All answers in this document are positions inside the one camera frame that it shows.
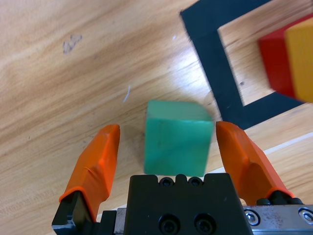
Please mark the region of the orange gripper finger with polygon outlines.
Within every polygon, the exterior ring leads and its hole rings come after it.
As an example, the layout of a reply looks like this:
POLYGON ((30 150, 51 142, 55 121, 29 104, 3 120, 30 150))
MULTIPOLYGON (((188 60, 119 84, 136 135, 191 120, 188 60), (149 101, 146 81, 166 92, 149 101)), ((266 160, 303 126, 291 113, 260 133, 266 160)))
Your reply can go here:
POLYGON ((302 205, 286 188, 265 153, 237 125, 218 121, 216 135, 225 171, 247 205, 302 205))
POLYGON ((53 230, 89 230, 110 196, 120 142, 120 126, 103 127, 80 155, 52 221, 53 230))

